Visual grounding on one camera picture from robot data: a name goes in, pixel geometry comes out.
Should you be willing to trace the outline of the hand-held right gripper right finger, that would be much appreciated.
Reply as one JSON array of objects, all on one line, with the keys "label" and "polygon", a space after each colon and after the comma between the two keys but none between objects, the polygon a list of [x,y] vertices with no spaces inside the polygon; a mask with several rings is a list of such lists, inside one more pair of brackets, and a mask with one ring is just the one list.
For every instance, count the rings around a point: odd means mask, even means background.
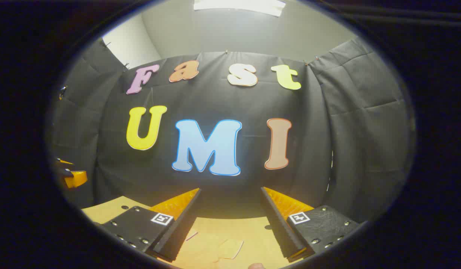
[{"label": "hand-held right gripper right finger", "polygon": [[337,246],[360,226],[329,205],[312,207],[267,187],[260,191],[261,206],[289,262]]}]

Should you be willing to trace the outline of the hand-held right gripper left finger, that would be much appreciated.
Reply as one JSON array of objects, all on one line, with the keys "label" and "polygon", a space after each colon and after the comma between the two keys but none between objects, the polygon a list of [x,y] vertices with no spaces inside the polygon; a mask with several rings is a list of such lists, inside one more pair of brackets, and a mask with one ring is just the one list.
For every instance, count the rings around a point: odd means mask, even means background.
[{"label": "hand-held right gripper left finger", "polygon": [[93,221],[123,245],[172,262],[192,229],[200,196],[200,188],[140,188],[93,206]]}]

